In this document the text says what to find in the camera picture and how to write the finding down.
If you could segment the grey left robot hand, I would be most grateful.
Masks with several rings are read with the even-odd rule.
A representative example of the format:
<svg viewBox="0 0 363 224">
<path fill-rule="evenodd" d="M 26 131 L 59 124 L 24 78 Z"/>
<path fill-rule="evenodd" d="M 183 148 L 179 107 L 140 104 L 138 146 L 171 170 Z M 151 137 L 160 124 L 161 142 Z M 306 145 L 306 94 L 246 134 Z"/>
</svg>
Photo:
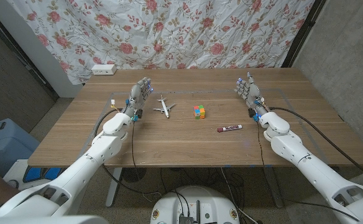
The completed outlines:
<svg viewBox="0 0 363 224">
<path fill-rule="evenodd" d="M 151 79 L 144 77 L 139 80 L 132 88 L 128 97 L 128 102 L 126 107 L 122 112 L 128 115 L 131 120 L 136 120 L 136 118 L 141 118 L 142 109 L 145 105 L 146 99 L 153 92 L 151 87 Z"/>
</svg>

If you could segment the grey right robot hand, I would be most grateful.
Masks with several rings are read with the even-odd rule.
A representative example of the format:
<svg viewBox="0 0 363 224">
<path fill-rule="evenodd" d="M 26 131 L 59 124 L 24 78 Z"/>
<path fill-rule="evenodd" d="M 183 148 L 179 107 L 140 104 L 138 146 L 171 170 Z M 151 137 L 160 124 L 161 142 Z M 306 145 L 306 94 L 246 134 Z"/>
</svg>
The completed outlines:
<svg viewBox="0 0 363 224">
<path fill-rule="evenodd" d="M 246 80 L 238 78 L 234 91 L 245 101 L 249 117 L 253 118 L 255 122 L 258 122 L 261 116 L 269 112 L 264 97 L 250 72 L 247 72 Z"/>
</svg>

